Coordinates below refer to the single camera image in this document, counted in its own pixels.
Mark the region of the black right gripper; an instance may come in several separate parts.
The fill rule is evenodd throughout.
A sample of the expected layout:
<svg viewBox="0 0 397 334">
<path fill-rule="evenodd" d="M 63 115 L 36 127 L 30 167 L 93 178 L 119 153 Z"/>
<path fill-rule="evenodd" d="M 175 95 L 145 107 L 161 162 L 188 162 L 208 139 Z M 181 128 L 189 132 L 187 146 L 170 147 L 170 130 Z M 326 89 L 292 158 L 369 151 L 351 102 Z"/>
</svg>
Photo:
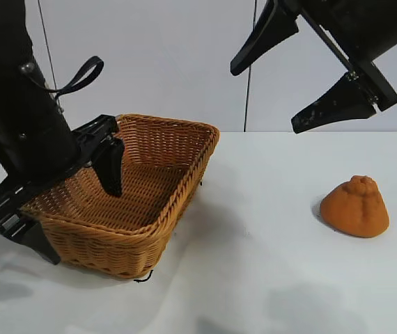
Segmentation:
<svg viewBox="0 0 397 334">
<path fill-rule="evenodd" d="M 397 0 L 302 1 L 302 16 L 322 27 L 347 56 L 348 72 L 291 119 L 296 134 L 376 114 L 397 104 L 397 93 L 374 60 L 397 45 Z M 299 1 L 266 1 L 253 31 L 230 63 L 238 76 L 267 51 L 299 32 Z"/>
</svg>

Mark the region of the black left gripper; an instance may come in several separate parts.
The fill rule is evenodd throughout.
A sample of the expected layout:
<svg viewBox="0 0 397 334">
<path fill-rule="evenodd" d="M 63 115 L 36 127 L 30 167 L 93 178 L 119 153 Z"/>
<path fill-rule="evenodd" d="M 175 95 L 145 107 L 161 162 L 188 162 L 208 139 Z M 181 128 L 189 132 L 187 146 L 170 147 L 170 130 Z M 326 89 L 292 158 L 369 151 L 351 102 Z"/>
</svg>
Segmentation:
<svg viewBox="0 0 397 334">
<path fill-rule="evenodd" d="M 118 123 L 101 115 L 71 130 L 53 97 L 42 87 L 40 70 L 0 69 L 0 163 L 7 176 L 0 183 L 0 234 L 3 224 L 36 196 L 90 164 L 103 190 L 121 197 L 125 145 L 115 138 Z M 61 257 L 37 220 L 22 217 L 10 240 L 57 265 Z"/>
</svg>

